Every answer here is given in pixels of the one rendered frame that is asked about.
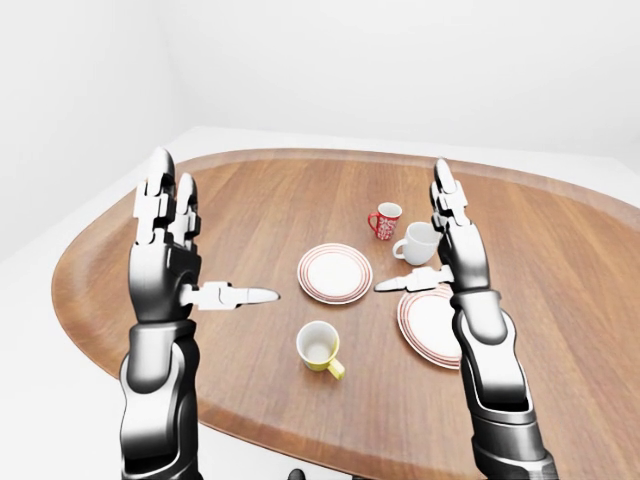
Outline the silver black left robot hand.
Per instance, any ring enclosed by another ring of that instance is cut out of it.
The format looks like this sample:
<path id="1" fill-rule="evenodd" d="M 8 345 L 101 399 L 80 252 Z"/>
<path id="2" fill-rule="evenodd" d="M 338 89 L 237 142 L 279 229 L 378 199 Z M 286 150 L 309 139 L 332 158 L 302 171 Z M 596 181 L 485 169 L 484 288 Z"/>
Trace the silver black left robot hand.
<path id="1" fill-rule="evenodd" d="M 164 148 L 151 155 L 149 175 L 136 190 L 133 216 L 138 224 L 128 283 L 140 323 L 182 320 L 193 307 L 226 311 L 280 299 L 278 292 L 267 288 L 199 282 L 202 258 L 195 238 L 201 218 L 196 182 L 188 173 L 175 177 L 174 161 Z"/>

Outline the red patterned mug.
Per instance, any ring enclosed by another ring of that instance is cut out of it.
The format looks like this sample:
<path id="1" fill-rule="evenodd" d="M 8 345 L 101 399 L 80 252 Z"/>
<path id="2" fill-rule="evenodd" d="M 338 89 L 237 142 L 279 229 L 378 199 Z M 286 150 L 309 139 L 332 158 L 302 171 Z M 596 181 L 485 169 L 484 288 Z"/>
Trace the red patterned mug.
<path id="1" fill-rule="evenodd" d="M 383 202 L 368 215 L 367 224 L 379 240 L 387 241 L 393 236 L 402 208 L 393 202 Z"/>

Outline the plain white mug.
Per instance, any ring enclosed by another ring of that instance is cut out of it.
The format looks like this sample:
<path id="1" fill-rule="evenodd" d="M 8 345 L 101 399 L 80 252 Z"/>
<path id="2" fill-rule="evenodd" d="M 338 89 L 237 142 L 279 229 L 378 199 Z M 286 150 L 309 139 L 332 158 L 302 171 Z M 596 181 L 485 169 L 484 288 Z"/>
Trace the plain white mug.
<path id="1" fill-rule="evenodd" d="M 407 227 L 404 238 L 393 246 L 392 254 L 396 259 L 420 266 L 436 253 L 440 239 L 441 234 L 431 223 L 413 222 Z"/>

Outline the white plate with red rings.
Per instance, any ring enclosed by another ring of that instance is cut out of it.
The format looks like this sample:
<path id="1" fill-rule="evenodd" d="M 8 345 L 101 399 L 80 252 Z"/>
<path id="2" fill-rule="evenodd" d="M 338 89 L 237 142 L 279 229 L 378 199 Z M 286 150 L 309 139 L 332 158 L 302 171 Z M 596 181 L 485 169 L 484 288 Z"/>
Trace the white plate with red rings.
<path id="1" fill-rule="evenodd" d="M 367 258 L 341 243 L 313 247 L 297 266 L 298 282 L 311 298 L 330 305 L 355 302 L 369 290 L 373 271 Z"/>
<path id="2" fill-rule="evenodd" d="M 452 329 L 452 296 L 447 284 L 405 293 L 397 306 L 397 323 L 404 339 L 421 357 L 443 368 L 458 370 L 462 353 Z"/>

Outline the yellow and white mug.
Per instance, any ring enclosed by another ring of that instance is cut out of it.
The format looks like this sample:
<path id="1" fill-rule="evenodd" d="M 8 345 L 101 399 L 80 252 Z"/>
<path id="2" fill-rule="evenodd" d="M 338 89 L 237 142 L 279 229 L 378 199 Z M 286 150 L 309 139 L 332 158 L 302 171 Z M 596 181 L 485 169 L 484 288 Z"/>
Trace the yellow and white mug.
<path id="1" fill-rule="evenodd" d="M 314 372 L 329 371 L 342 380 L 346 369 L 337 359 L 340 337 L 337 330 L 325 321 L 312 321 L 304 325 L 296 337 L 296 349 L 305 366 Z"/>

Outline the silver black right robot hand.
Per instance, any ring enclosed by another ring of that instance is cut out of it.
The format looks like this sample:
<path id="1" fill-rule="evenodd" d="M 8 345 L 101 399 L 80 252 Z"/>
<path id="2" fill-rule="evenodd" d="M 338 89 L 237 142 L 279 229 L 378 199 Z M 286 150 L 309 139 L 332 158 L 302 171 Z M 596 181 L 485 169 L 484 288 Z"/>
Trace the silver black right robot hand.
<path id="1" fill-rule="evenodd" d="M 434 289 L 441 283 L 449 284 L 455 293 L 490 287 L 488 260 L 481 235 L 465 213 L 468 201 L 463 187 L 443 158 L 435 163 L 430 201 L 433 208 L 431 222 L 441 234 L 437 248 L 441 268 L 416 268 L 406 276 L 376 284 L 376 292 L 420 292 Z"/>

